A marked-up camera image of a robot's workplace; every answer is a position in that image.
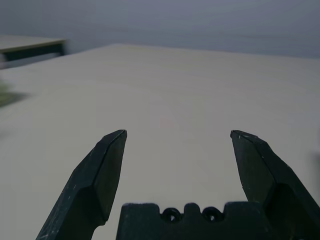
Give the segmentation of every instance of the gray wall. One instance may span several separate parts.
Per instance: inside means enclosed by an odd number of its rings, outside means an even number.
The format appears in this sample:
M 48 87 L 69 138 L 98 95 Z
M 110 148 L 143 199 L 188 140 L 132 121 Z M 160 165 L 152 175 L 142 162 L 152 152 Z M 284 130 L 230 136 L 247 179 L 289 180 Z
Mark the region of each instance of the gray wall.
M 320 0 L 0 1 L 0 33 L 67 38 L 73 53 L 131 43 L 320 57 Z

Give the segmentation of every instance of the black plastic part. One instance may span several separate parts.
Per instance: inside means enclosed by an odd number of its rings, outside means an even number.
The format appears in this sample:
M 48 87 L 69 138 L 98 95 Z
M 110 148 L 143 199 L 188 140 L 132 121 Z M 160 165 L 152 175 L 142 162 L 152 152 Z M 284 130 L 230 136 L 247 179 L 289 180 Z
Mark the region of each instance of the black plastic part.
M 181 220 L 182 216 L 176 208 L 167 208 L 162 213 L 162 218 L 168 223 L 177 223 Z
M 66 54 L 64 44 L 57 43 L 48 46 L 37 46 L 3 53 L 6 61 L 15 61 L 45 54 L 57 54 L 58 56 L 64 56 Z
M 104 136 L 74 169 L 37 240 L 90 240 L 109 218 L 127 131 Z
M 220 222 L 224 219 L 223 214 L 213 206 L 206 207 L 202 216 L 210 223 Z
M 261 203 L 281 239 L 320 239 L 320 208 L 292 169 L 257 136 L 230 136 L 246 197 Z
M 121 209 L 116 240 L 278 239 L 259 203 L 229 202 L 223 215 L 220 221 L 208 221 L 197 204 L 189 203 L 185 205 L 181 219 L 171 223 L 160 215 L 156 204 L 125 204 Z

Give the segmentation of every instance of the table top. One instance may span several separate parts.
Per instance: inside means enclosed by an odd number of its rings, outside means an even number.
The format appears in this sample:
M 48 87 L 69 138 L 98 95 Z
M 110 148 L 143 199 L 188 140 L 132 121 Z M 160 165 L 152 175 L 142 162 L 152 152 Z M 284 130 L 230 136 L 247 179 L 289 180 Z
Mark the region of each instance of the table top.
M 64 43 L 64 39 L 35 36 L 0 35 L 0 54 Z
M 320 203 L 320 61 L 115 44 L 18 68 L 25 99 L 0 108 L 0 232 L 35 239 L 77 164 L 126 129 L 109 221 L 121 206 L 163 211 L 245 201 L 230 131 L 267 141 Z

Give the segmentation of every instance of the table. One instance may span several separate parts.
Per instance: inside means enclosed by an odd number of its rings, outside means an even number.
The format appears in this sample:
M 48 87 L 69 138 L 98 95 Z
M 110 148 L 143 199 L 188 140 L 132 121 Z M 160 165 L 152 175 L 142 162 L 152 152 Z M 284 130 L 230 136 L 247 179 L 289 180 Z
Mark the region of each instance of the table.
M 57 38 L 0 35 L 0 54 L 7 61 L 20 60 L 45 54 L 65 55 L 65 40 Z
M 183 212 L 245 201 L 230 131 L 267 141 L 320 203 L 320 61 L 115 44 L 2 71 L 24 100 L 0 108 L 0 232 L 38 235 L 77 164 L 126 129 L 109 221 L 152 202 Z

